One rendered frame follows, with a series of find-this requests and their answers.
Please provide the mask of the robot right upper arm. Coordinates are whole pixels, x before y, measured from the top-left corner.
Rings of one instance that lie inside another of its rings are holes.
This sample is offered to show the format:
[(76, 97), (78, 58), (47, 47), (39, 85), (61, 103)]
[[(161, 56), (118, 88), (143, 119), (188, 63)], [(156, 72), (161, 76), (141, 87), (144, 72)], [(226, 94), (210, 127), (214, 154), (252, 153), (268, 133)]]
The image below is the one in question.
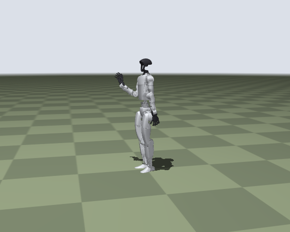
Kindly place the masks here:
[[(139, 77), (137, 78), (137, 84), (138, 84), (138, 79), (139, 79)], [(136, 85), (136, 91), (134, 91), (134, 92), (132, 93), (132, 95), (133, 95), (134, 97), (138, 97), (138, 85)]]

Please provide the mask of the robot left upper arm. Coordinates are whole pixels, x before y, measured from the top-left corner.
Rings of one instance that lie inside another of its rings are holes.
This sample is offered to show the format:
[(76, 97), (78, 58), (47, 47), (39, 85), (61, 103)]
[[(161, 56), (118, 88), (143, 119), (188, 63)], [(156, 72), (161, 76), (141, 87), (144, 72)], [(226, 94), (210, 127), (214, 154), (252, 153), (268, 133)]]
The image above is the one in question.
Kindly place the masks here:
[(146, 82), (148, 84), (148, 91), (149, 93), (146, 95), (147, 99), (151, 99), (150, 98), (150, 94), (154, 94), (154, 86), (153, 86), (153, 82), (154, 82), (154, 78), (153, 76), (146, 76)]

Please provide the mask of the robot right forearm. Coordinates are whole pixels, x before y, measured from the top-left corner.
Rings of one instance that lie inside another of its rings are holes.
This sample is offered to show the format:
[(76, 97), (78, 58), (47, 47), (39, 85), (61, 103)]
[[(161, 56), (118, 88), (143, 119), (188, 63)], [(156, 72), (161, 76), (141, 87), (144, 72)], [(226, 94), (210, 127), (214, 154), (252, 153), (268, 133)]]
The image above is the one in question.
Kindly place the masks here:
[(122, 83), (120, 84), (120, 88), (122, 88), (124, 91), (126, 91), (129, 95), (132, 95), (134, 92), (132, 89), (128, 88), (128, 86), (123, 86)]

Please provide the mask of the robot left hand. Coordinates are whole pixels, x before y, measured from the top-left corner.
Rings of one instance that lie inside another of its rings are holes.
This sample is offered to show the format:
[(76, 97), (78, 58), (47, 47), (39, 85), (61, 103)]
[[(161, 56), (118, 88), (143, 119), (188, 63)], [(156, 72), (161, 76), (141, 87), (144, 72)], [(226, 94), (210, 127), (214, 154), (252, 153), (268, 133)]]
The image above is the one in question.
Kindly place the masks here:
[[(159, 118), (158, 118), (158, 116), (157, 116), (157, 114), (155, 114), (155, 115), (153, 115), (153, 112), (152, 112), (152, 121), (153, 121), (153, 126), (155, 125), (157, 125), (158, 123), (159, 123)], [(152, 121), (151, 121), (151, 123), (152, 123)], [(150, 124), (151, 124), (150, 123)]]

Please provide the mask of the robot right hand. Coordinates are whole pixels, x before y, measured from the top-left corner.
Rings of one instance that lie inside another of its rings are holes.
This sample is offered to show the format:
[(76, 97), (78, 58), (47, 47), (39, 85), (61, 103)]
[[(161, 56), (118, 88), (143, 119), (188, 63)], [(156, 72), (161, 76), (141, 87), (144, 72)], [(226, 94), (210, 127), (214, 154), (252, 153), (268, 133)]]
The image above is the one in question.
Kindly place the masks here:
[(120, 73), (116, 73), (116, 74), (118, 75), (118, 76), (116, 75), (117, 76), (116, 78), (117, 78), (117, 80), (119, 82), (119, 85), (122, 83), (122, 85), (125, 86), (125, 84), (123, 82), (123, 75), (120, 74)]

